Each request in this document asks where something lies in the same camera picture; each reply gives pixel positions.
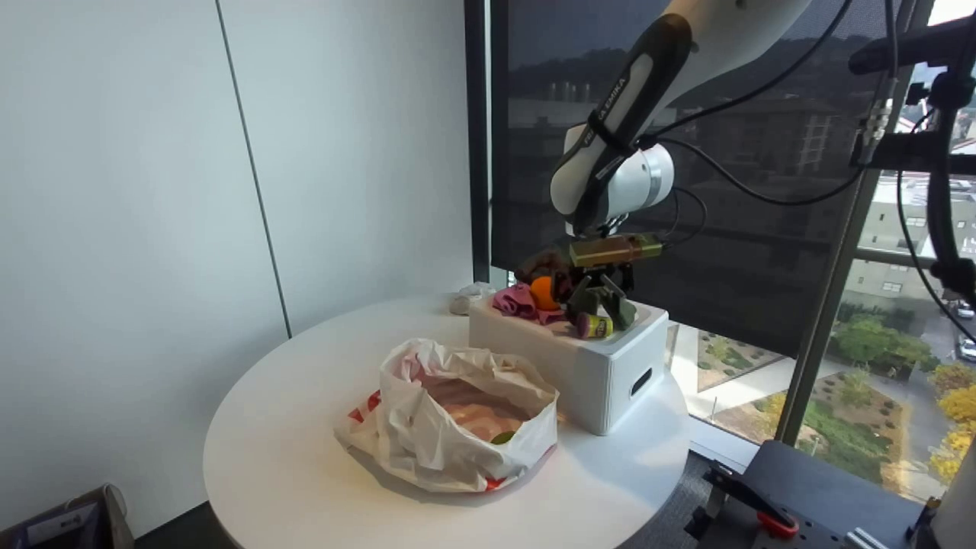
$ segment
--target white wall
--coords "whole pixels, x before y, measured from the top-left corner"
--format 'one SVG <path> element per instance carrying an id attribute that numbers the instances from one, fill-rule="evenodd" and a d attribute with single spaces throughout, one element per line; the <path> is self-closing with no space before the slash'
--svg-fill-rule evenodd
<path id="1" fill-rule="evenodd" d="M 471 280 L 461 2 L 225 9 L 295 328 Z M 0 74 L 0 528 L 115 481 L 144 533 L 283 338 L 215 2 L 2 0 Z"/>
<path id="2" fill-rule="evenodd" d="M 225 2 L 295 332 L 471 280 L 464 2 Z"/>

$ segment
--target styrofoam box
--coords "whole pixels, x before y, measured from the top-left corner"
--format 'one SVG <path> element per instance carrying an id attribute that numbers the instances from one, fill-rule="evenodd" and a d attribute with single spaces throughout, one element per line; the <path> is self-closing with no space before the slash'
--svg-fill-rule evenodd
<path id="1" fill-rule="evenodd" d="M 669 310 L 635 301 L 637 321 L 610 338 L 583 342 L 507 318 L 492 295 L 471 298 L 471 344 L 529 357 L 562 398 L 568 419 L 591 434 L 610 434 L 665 370 Z"/>

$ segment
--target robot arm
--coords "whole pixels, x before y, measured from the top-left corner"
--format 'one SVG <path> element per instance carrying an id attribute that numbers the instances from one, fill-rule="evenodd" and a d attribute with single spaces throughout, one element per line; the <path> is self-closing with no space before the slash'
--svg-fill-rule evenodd
<path id="1" fill-rule="evenodd" d="M 635 136 L 683 93 L 760 57 L 812 0 L 672 0 L 635 43 L 622 76 L 572 136 L 549 181 L 570 235 L 669 197 L 665 147 L 627 156 Z"/>

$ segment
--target white table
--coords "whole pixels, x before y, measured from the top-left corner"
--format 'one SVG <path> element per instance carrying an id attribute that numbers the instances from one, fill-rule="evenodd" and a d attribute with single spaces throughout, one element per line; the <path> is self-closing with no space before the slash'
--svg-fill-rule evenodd
<path id="1" fill-rule="evenodd" d="M 241 545 L 604 549 L 677 487 L 689 422 L 662 372 L 610 436 L 562 429 L 562 448 L 512 491 L 433 498 L 370 473 L 332 427 L 414 336 L 468 344 L 468 321 L 445 298 L 370 304 L 274 349 L 229 391 L 208 429 L 203 481 Z"/>

